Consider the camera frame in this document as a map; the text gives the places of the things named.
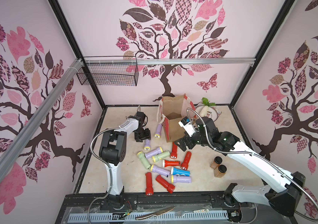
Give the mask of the brown jute tote bag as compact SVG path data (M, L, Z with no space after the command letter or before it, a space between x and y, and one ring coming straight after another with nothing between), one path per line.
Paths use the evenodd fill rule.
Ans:
M186 95L168 97L159 101L157 122L164 128L166 142L174 142L184 137L184 128L179 122L187 116L187 108L195 109L191 99Z

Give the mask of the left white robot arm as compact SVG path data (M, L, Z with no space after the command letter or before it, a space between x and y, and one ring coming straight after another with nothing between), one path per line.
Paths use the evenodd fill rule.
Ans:
M111 203L124 204L124 185L121 179L121 163L126 156L127 137L134 134L136 142L151 139L151 132L145 128L147 115L137 111L135 115L126 118L126 121L115 127L108 128L91 141L92 156L106 165L108 190L101 200L107 199Z

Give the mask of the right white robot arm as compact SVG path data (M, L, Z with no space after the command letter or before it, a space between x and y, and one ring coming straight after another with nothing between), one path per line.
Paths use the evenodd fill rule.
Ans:
M267 184L265 187L250 187L231 183L223 196L227 206L246 202L264 204L283 216L293 217L297 214L318 223L318 216L308 217L296 210L301 197L305 196L312 202L318 214L318 203L304 190L303 174L291 173L280 168L256 153L232 133L220 132L211 118L200 117L193 121L185 117L179 121L179 126L185 130L185 135L175 144L183 151L193 149L196 145L208 146L239 162Z

